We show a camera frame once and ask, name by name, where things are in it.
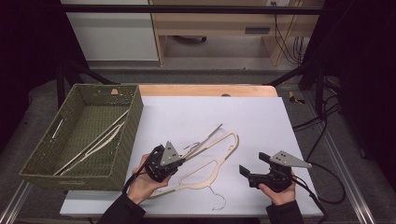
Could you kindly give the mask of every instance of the sleeve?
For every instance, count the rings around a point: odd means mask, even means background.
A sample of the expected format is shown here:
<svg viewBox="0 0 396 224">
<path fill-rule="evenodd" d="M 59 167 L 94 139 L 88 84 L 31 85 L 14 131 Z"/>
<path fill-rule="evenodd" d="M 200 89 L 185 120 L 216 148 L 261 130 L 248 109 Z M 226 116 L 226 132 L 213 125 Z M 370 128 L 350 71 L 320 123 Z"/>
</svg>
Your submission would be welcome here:
<svg viewBox="0 0 396 224">
<path fill-rule="evenodd" d="M 139 223 L 146 211 L 132 202 L 126 194 L 111 204 L 97 224 L 135 224 Z"/>
<path fill-rule="evenodd" d="M 271 224 L 304 224 L 296 201 L 282 205 L 271 204 L 266 208 Z"/>
</svg>

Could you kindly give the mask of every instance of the white tabletop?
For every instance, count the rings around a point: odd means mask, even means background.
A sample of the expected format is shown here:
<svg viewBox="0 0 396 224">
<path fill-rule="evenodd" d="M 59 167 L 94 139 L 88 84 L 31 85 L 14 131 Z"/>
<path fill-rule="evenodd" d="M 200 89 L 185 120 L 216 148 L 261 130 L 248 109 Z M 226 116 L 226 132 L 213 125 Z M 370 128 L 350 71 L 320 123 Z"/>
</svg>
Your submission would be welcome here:
<svg viewBox="0 0 396 224">
<path fill-rule="evenodd" d="M 211 138 L 228 131 L 239 135 L 239 147 L 219 169 L 211 188 L 181 189 L 156 199 L 145 200 L 141 206 L 146 217 L 263 217 L 265 207 L 271 204 L 260 190 L 248 186 L 248 180 L 239 174 L 239 164 L 252 173 L 268 174 L 269 165 L 259 160 L 259 152 L 269 156 L 284 150 L 302 158 L 289 117 L 280 97 L 169 97 L 144 96 L 144 109 L 134 142 L 129 170 L 159 144 L 171 141 L 179 154 L 183 148 L 205 139 L 223 124 Z M 179 167 L 168 188 L 178 185 L 186 173 L 215 158 L 222 158 L 233 139 L 227 138 L 201 155 Z M 215 163 L 211 163 L 184 183 L 196 183 L 208 178 Z M 305 168 L 293 168 L 314 191 Z M 321 212 L 297 186 L 297 202 L 304 216 L 321 216 Z M 120 192 L 69 191 L 61 214 L 71 217 L 98 217 L 119 197 Z"/>
</svg>

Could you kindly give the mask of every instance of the white cabinet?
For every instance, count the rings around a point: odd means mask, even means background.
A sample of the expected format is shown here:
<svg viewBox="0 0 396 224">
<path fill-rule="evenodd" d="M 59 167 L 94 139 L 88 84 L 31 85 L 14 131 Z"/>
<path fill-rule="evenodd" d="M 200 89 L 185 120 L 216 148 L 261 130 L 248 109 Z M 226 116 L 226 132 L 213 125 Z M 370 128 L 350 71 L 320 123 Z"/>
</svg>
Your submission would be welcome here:
<svg viewBox="0 0 396 224">
<path fill-rule="evenodd" d="M 147 5 L 147 0 L 62 0 L 63 4 Z M 67 13 L 89 62 L 158 61 L 149 13 Z"/>
</svg>

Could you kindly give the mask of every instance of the hand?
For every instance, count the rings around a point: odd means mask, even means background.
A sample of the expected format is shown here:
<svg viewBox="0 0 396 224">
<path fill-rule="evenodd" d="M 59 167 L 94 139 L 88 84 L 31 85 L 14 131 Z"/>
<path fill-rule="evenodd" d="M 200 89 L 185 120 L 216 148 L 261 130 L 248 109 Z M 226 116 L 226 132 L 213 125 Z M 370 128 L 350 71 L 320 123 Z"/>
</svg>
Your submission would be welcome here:
<svg viewBox="0 0 396 224">
<path fill-rule="evenodd" d="M 270 188 L 268 188 L 268 186 L 266 186 L 265 184 L 260 184 L 259 188 L 262 190 L 262 192 L 267 195 L 275 205 L 281 205 L 284 203 L 291 203 L 293 201 L 296 200 L 296 183 L 294 181 L 291 181 L 291 185 L 279 192 L 273 192 Z"/>
<path fill-rule="evenodd" d="M 140 161 L 139 166 L 134 168 L 133 174 L 135 174 L 139 170 L 139 168 L 143 165 L 148 156 L 149 154 L 145 154 L 142 156 L 142 160 Z M 139 175 L 129 187 L 128 197 L 135 204 L 140 204 L 145 201 L 156 189 L 168 186 L 169 179 L 171 178 L 171 176 L 168 176 L 162 183 L 158 183 L 157 181 L 151 179 L 149 175 L 144 174 L 145 172 L 146 169 L 143 168 L 141 172 L 143 175 Z"/>
</svg>

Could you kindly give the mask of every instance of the wicker basket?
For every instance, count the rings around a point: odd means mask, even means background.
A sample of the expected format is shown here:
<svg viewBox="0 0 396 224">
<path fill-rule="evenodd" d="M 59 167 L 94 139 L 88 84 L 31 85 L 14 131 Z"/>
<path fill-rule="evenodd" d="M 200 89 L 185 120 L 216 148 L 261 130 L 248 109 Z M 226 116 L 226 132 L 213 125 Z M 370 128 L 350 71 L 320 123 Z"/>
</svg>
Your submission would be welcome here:
<svg viewBox="0 0 396 224">
<path fill-rule="evenodd" d="M 142 111 L 137 86 L 73 86 L 20 176 L 44 189 L 121 190 Z M 56 174 L 89 146 L 100 149 Z"/>
</svg>

